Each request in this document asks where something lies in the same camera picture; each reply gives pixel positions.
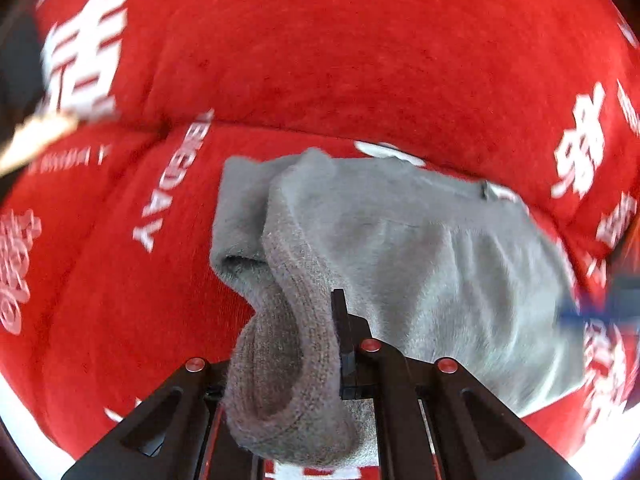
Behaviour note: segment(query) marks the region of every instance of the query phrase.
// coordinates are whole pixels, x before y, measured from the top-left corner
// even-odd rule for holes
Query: red fabric
[[[31,208],[43,232],[30,252],[28,281],[38,288],[23,309],[30,317],[19,338],[0,332],[0,348],[12,345],[11,356],[0,352],[0,371],[75,456],[111,427],[105,409],[125,415],[190,356],[226,358],[250,316],[207,264],[217,183],[231,155],[267,160],[318,146],[362,156],[348,140],[358,139],[391,143],[430,168],[488,178],[519,193],[550,239],[560,240],[576,287],[603,297],[610,248],[596,240],[598,226],[623,193],[640,198],[640,140],[618,99],[620,81],[640,107],[638,51],[609,0],[122,0],[113,8],[105,1],[41,2],[45,106],[90,118],[114,99],[120,123],[140,132],[114,126],[111,142],[140,142],[139,158],[108,186],[100,168],[92,168],[95,179],[59,184],[48,174],[37,188],[25,177],[2,208]],[[92,98],[96,80],[102,86]],[[553,198],[562,180],[556,149],[584,119],[574,116],[578,97],[596,102],[598,83],[602,163],[589,162],[594,179],[583,196],[569,186]],[[183,181],[167,192],[171,205],[143,216],[188,123],[210,108],[244,126],[212,127]],[[75,146],[92,131],[63,142]],[[58,195],[47,199],[43,189],[81,194],[56,209],[50,197]],[[68,218],[76,210],[83,213]],[[149,253],[132,233],[160,219]],[[607,355],[625,346],[616,373],[632,382],[635,340],[597,335],[587,340],[608,345]],[[565,456],[584,436],[590,377],[583,391],[526,419]],[[610,394],[620,402],[618,389]]]

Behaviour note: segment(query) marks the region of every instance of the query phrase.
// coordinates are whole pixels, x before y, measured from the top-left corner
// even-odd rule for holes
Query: gray fabric
[[[582,384],[582,333],[554,325],[562,260],[521,204],[482,184],[318,150],[231,158],[210,262],[256,311],[224,402],[238,443],[267,458],[377,463],[370,403],[338,396],[333,288],[375,337],[458,359],[520,416]]]

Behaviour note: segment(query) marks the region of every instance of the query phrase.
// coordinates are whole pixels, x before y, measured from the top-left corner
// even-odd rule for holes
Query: knit fabric
[[[337,287],[375,337],[417,359],[455,357],[519,416],[583,382],[582,332],[554,326],[569,293],[558,252],[521,204],[481,184],[318,150],[234,157],[210,260],[256,311],[225,405],[236,440],[267,458],[376,461],[370,404],[339,397]]]

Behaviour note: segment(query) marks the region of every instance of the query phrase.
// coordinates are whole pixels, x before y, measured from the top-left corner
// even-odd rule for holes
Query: red cloth with white print
[[[41,207],[36,188],[54,184],[29,188],[30,175],[2,209],[32,210],[42,222],[33,251],[41,242],[50,249],[48,259],[34,253],[27,273],[31,299],[21,312],[31,342],[7,339],[12,355],[0,352],[0,370],[75,456],[183,359],[228,357],[251,315],[206,263],[227,156],[267,160],[310,146],[340,156],[393,152],[357,150],[348,140],[357,139],[488,178],[519,193],[566,251],[576,286],[603,297],[610,247],[602,239],[619,236],[640,198],[630,111],[640,106],[638,51],[609,0],[41,0],[37,17],[47,40],[44,107],[140,129],[119,129],[123,142],[142,130],[158,140],[138,152],[109,201],[101,195],[102,208],[83,196],[86,215],[73,202]],[[191,160],[175,153],[210,108],[238,126],[212,127],[187,173],[165,174],[166,186],[180,183],[154,195],[174,156]],[[52,262],[76,230],[54,235],[47,224],[73,226],[68,215],[95,225],[84,244],[63,246],[72,262]],[[31,307],[36,286],[52,289],[38,293],[53,298],[46,306]],[[0,333],[0,348],[8,337]],[[590,327],[588,385],[527,423],[571,455],[585,424],[605,418],[632,384],[634,347],[615,329]]]

